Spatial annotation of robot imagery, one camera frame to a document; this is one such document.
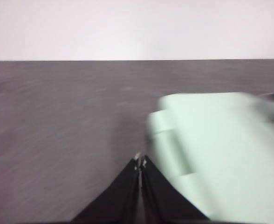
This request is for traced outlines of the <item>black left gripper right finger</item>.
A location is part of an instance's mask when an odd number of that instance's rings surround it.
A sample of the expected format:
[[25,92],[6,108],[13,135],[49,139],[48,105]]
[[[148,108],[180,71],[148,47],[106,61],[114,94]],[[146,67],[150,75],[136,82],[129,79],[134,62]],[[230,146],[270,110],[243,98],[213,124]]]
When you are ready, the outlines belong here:
[[148,156],[141,164],[142,195],[147,224],[205,224],[209,218],[185,199]]

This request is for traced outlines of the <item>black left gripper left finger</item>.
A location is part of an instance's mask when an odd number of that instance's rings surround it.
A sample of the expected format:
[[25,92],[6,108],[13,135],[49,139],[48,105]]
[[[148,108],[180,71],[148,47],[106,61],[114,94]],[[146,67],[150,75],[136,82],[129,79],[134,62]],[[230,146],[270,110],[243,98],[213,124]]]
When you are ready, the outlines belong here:
[[73,224],[133,224],[139,194],[140,153],[137,153],[110,186],[85,207]]

